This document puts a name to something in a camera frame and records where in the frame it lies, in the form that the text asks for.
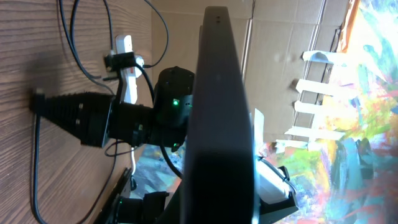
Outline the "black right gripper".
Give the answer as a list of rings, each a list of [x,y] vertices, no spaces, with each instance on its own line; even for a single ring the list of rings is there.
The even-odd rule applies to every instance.
[[[109,138],[130,146],[155,145],[155,110],[130,103],[113,105],[113,101],[113,95],[93,92],[49,98],[34,93],[30,109],[87,146],[104,147]]]

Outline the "Samsung Galaxy smartphone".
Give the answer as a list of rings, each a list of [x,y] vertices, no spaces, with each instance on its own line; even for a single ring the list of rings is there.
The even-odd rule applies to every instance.
[[[254,138],[229,12],[205,9],[181,186],[182,223],[251,223]]]

